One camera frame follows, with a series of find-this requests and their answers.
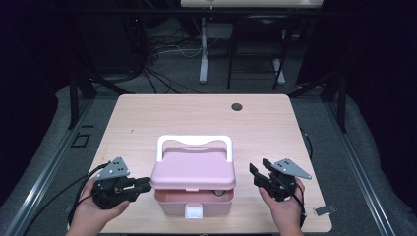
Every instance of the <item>wire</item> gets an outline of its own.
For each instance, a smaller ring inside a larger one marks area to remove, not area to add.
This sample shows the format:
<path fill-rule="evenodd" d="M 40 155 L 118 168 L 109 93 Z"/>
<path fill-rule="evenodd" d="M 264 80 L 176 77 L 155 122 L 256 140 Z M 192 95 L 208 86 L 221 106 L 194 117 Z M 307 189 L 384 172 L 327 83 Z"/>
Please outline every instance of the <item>wire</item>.
<path fill-rule="evenodd" d="M 67 219 L 68 219 L 68 224 L 69 224 L 69 225 L 71 225 L 71 222 L 73 221 L 74 213 L 75 213 L 75 211 L 76 211 L 77 205 L 79 204 L 80 195 L 81 195 L 81 192 L 83 191 L 84 186 L 86 185 L 86 182 L 89 180 L 89 178 L 90 178 L 90 177 L 91 177 L 91 176 L 92 176 L 95 172 L 97 172 L 99 169 L 103 169 L 103 168 L 104 168 L 104 167 L 106 167 L 109 163 L 110 163 L 110 162 L 105 163 L 105 164 L 100 164 L 100 165 L 98 165 L 97 167 L 95 167 L 95 169 L 94 169 L 94 170 L 92 170 L 92 171 L 91 171 L 91 172 L 87 175 L 87 177 L 84 179 L 83 183 L 80 185 L 79 191 L 77 192 L 76 197 L 75 197 L 75 199 L 74 199 L 73 208 L 71 209 L 71 212 L 68 214 L 68 217 L 67 217 Z"/>
<path fill-rule="evenodd" d="M 196 26 L 196 29 L 197 29 L 197 31 L 199 32 L 199 35 L 200 36 L 202 36 L 202 32 L 200 31 L 200 28 L 199 28 L 199 25 L 197 24 L 197 22 L 196 22 L 196 19 L 195 18 L 193 18 L 193 22 L 194 22 L 194 25 Z M 183 48 L 181 48 L 181 46 L 180 46 L 180 44 L 181 43 L 183 43 L 183 42 L 190 42 L 190 41 L 193 41 L 194 39 L 193 38 L 191 38 L 191 37 L 186 37 L 186 38 L 183 38 L 183 39 L 181 39 L 181 40 L 179 40 L 179 41 L 177 41 L 177 42 L 173 42 L 173 43 L 170 43 L 170 44 L 164 44 L 164 45 L 160 45 L 160 46 L 156 46 L 154 49 L 153 49 L 153 51 L 152 51 L 152 58 L 153 58 L 153 60 L 157 60 L 157 55 L 159 55 L 159 54 L 162 54 L 162 53 L 168 53 L 168 52 L 181 52 L 184 56 L 186 56 L 186 57 L 195 57 L 195 56 L 197 56 L 197 55 L 199 55 L 200 54 L 200 52 L 203 50 L 203 46 L 200 44 L 200 47 L 198 48 L 198 49 L 183 49 Z M 168 48 L 168 47 L 174 47 L 174 48 L 178 48 L 178 50 L 164 50 L 165 48 Z M 188 55 L 187 53 L 185 53 L 184 51 L 189 51 L 189 50 L 198 50 L 198 52 L 197 53 L 195 53 L 195 54 L 193 54 L 193 55 Z"/>
<path fill-rule="evenodd" d="M 304 219 L 307 217 L 307 213 L 306 213 L 306 209 L 304 208 L 304 192 L 303 192 L 303 189 L 301 189 L 301 186 L 300 185 L 298 185 L 297 184 L 297 182 L 295 182 L 295 185 L 297 186 L 297 188 L 299 188 L 300 189 L 300 192 L 301 192 L 301 201 L 300 201 L 300 199 L 294 194 L 294 193 L 292 193 L 291 191 L 289 191 L 289 189 L 288 189 L 288 187 L 284 184 L 284 183 L 282 183 L 278 178 L 276 179 L 278 182 L 279 182 L 279 184 L 282 186 L 282 187 L 284 187 L 284 189 L 287 191 L 287 193 L 291 196 L 291 198 L 294 198 L 295 199 L 295 201 L 298 203 L 298 205 L 300 206 L 300 208 L 301 208 L 301 216 L 300 216 L 300 227 L 301 226 L 303 226 L 303 224 L 304 224 Z"/>
<path fill-rule="evenodd" d="M 307 143 L 309 144 L 309 147 L 310 147 L 309 156 L 310 156 L 310 159 L 312 159 L 313 158 L 313 145 L 312 145 L 312 142 L 310 141 L 310 137 L 303 130 L 303 128 L 301 128 L 301 126 L 299 126 L 299 128 L 300 128 L 301 134 L 303 134 L 303 136 L 306 137 Z"/>
<path fill-rule="evenodd" d="M 122 77 L 122 78 L 117 78 L 117 79 L 110 79 L 110 78 L 104 78 L 106 79 L 108 82 L 111 82 L 113 84 L 118 84 L 118 83 L 122 83 L 122 82 L 127 82 L 127 81 L 131 81 L 134 78 L 136 78 L 138 75 L 141 74 L 141 72 L 143 71 L 143 67 L 137 71 L 134 71 L 132 73 L 129 73 L 127 76 Z"/>
<path fill-rule="evenodd" d="M 36 215 L 30 220 L 30 223 L 28 224 L 27 228 L 25 229 L 24 235 L 26 235 L 28 233 L 28 231 L 30 230 L 31 226 L 33 225 L 34 221 L 40 216 L 41 213 L 43 213 L 43 211 L 53 202 L 55 201 L 60 195 L 62 195 L 65 191 L 67 191 L 68 189 L 70 189 L 71 187 L 73 187 L 75 184 L 77 184 L 78 182 L 80 182 L 81 180 L 85 179 L 88 175 L 84 175 L 82 177 L 80 177 L 79 179 L 77 179 L 76 181 L 74 181 L 73 183 L 71 183 L 69 186 L 67 186 L 66 188 L 64 188 L 63 190 L 61 190 L 57 195 L 55 195 L 52 199 L 50 199 L 37 213 Z"/>
<path fill-rule="evenodd" d="M 209 47 L 211 47 L 211 46 L 213 46 L 213 45 L 215 45 L 217 42 L 219 41 L 219 39 L 217 38 L 214 42 L 212 42 L 210 45 L 208 45 L 208 48 Z M 167 51 L 160 51 L 160 52 L 157 52 L 157 53 L 155 53 L 155 54 L 162 54 L 162 53 L 168 53 L 168 52 L 181 52 L 184 56 L 186 56 L 186 57 L 195 57 L 195 56 L 198 56 L 199 54 L 200 54 L 200 52 L 203 50 L 203 47 L 202 46 L 200 46 L 200 48 L 187 48 L 187 49 L 183 49 L 183 48 L 181 48 L 180 46 L 178 46 L 178 45 L 176 45 L 175 47 L 177 47 L 178 48 L 178 50 L 167 50 Z M 188 55 L 188 54 L 186 54 L 186 53 L 184 53 L 184 51 L 198 51 L 197 53 L 195 53 L 195 54 L 193 54 L 193 55 Z"/>
<path fill-rule="evenodd" d="M 83 199 L 81 199 L 79 202 L 77 202 L 77 205 L 75 206 L 75 208 L 77 208 L 77 207 L 78 207 L 78 205 L 79 205 L 80 203 L 82 203 L 84 200 L 86 200 L 86 199 L 88 199 L 88 198 L 91 198 L 92 196 L 98 195 L 98 194 L 100 194 L 100 193 L 102 193 L 102 192 L 103 192 L 103 190 L 98 191 L 98 192 L 95 192 L 95 193 L 93 193 L 93 194 L 91 194 L 91 195 L 89 195 L 89 196 L 86 196 L 85 198 L 83 198 Z"/>
<path fill-rule="evenodd" d="M 164 50 L 165 48 L 168 48 L 168 47 L 185 46 L 185 45 L 188 45 L 188 44 L 196 44 L 196 45 L 199 45 L 197 42 L 196 43 L 193 43 L 194 41 L 195 41 L 194 39 L 187 37 L 187 38 L 183 38 L 181 40 L 173 41 L 173 42 L 170 42 L 170 43 L 156 44 L 153 47 L 153 50 L 155 52 L 158 52 L 158 51 L 162 51 L 162 50 Z"/>
<path fill-rule="evenodd" d="M 185 86 L 183 86 L 183 85 L 181 85 L 181 84 L 179 84 L 179 83 L 177 83 L 177 82 L 169 79 L 166 75 L 164 75 L 162 73 L 159 73 L 159 72 L 156 72 L 156 71 L 152 70 L 149 67 L 145 67 L 144 68 L 144 72 L 145 72 L 145 74 L 146 74 L 147 77 L 149 76 L 148 75 L 148 73 L 149 73 L 149 74 L 153 75 L 156 79 L 160 80 L 164 85 L 166 85 L 168 87 L 168 91 L 166 91 L 165 93 L 168 93 L 170 90 L 172 90 L 175 93 L 181 94 L 180 91 L 178 91 L 178 90 L 176 90 L 175 88 L 172 87 L 172 84 L 175 84 L 175 85 L 177 85 L 177 86 L 179 86 L 179 87 L 181 87 L 183 89 L 187 89 L 187 90 L 193 91 L 195 93 L 204 94 L 204 92 L 202 92 L 202 91 L 198 91 L 198 90 L 195 90 L 195 89 L 192 89 L 192 88 L 185 87 Z"/>
<path fill-rule="evenodd" d="M 157 94 L 156 87 L 155 87 L 155 85 L 153 84 L 152 80 L 150 79 L 150 77 L 149 77 L 149 75 L 148 75 L 148 67 L 145 67 L 145 68 L 144 68 L 144 75 L 147 77 L 147 79 L 148 79 L 148 81 L 149 81 L 150 85 L 152 86 L 153 93 Z"/>

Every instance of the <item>hand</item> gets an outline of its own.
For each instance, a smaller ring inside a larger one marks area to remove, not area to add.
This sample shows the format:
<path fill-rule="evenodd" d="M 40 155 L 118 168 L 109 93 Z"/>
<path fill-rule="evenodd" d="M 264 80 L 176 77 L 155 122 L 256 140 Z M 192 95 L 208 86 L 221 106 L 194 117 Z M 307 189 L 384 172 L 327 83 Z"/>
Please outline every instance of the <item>hand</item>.
<path fill-rule="evenodd" d="M 93 178 L 86 182 L 80 200 L 91 195 L 94 182 L 95 179 Z M 108 221 L 119 216 L 128 207 L 128 205 L 129 202 L 125 201 L 112 209 L 101 209 L 92 201 L 92 197 L 85 199 L 77 206 L 70 230 L 67 232 L 67 236 L 97 235 L 101 232 Z"/>
<path fill-rule="evenodd" d="M 301 180 L 295 178 L 295 182 L 301 187 L 301 190 L 304 193 L 305 187 Z M 296 188 L 294 193 L 300 201 L 302 201 L 303 198 L 301 190 L 300 188 Z M 275 222 L 276 227 L 278 227 L 280 235 L 303 235 L 300 228 L 301 208 L 294 198 L 291 197 L 289 200 L 277 202 L 264 188 L 260 188 L 260 194 L 270 209 L 273 222 Z"/>

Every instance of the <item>finger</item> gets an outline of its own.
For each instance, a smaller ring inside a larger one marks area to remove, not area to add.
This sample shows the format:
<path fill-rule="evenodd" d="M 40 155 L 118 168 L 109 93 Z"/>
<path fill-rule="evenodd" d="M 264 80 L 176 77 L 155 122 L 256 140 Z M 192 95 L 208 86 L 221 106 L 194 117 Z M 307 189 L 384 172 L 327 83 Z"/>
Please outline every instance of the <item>finger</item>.
<path fill-rule="evenodd" d="M 272 204 L 275 202 L 275 200 L 269 195 L 267 190 L 264 188 L 260 188 L 260 194 L 264 202 L 268 205 L 268 207 L 272 207 Z"/>
<path fill-rule="evenodd" d="M 83 188 L 83 193 L 80 196 L 80 199 L 84 199 L 91 195 L 92 187 L 94 187 L 95 178 L 89 179 Z"/>

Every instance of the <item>aluminum rail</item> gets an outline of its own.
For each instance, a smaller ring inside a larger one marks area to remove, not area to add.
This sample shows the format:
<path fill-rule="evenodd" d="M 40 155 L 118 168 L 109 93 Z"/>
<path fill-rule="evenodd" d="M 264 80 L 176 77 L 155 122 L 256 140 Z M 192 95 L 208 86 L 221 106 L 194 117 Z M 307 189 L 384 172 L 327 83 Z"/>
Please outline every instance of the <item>aluminum rail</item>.
<path fill-rule="evenodd" d="M 341 141 L 344 144 L 344 147 L 348 154 L 348 161 L 350 163 L 353 175 L 359 185 L 363 197 L 365 198 L 365 202 L 368 205 L 371 215 L 374 218 L 377 227 L 381 232 L 381 235 L 394 236 L 395 232 L 393 231 L 393 228 L 389 223 L 384 208 L 378 196 L 376 195 L 364 168 L 362 167 L 362 164 L 358 158 L 358 155 L 355 152 L 353 145 L 350 143 L 348 134 L 343 133 L 337 124 L 335 118 L 336 111 L 334 107 L 331 103 L 328 102 L 325 102 L 324 105 L 328 113 L 328 116 L 331 120 L 332 126 L 337 131 L 337 134 L 339 135 Z"/>
<path fill-rule="evenodd" d="M 34 183 L 27 198 L 13 219 L 12 223 L 6 231 L 5 235 L 23 235 L 26 228 L 29 226 L 30 220 L 33 218 L 37 207 L 39 206 L 43 196 L 45 195 L 49 185 L 51 184 L 55 174 L 58 171 L 63 159 L 65 150 L 71 144 L 71 140 L 77 135 L 77 130 L 80 127 L 81 121 L 86 117 L 87 112 L 91 109 L 93 100 L 87 99 L 80 110 L 80 120 L 75 125 L 74 129 L 67 131 L 58 147 L 55 156 L 46 164 L 43 171 L 40 173 L 37 181 Z"/>

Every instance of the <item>black curtain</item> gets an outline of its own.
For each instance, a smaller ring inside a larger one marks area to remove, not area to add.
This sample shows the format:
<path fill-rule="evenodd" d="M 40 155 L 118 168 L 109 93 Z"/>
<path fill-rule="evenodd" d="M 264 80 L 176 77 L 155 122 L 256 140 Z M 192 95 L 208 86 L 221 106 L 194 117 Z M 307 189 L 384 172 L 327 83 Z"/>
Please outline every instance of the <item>black curtain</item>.
<path fill-rule="evenodd" d="M 417 17 L 415 1 L 327 0 L 324 11 L 360 17 L 317 21 L 298 83 L 349 65 L 347 93 L 376 141 L 396 194 L 417 212 Z"/>
<path fill-rule="evenodd" d="M 0 3 L 0 205 L 25 172 L 57 108 L 70 69 L 37 1 Z"/>

